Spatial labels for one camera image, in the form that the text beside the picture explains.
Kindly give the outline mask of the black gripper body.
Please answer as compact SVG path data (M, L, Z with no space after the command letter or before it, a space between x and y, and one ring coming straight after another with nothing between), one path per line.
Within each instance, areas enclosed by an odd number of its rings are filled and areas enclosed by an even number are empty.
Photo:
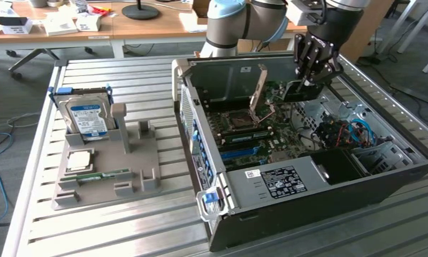
M338 52L351 35L361 16L362 10L347 11L339 8L326 9L322 15L310 12L306 14L306 18L314 25L309 26L307 33L325 44L331 43L331 50Z

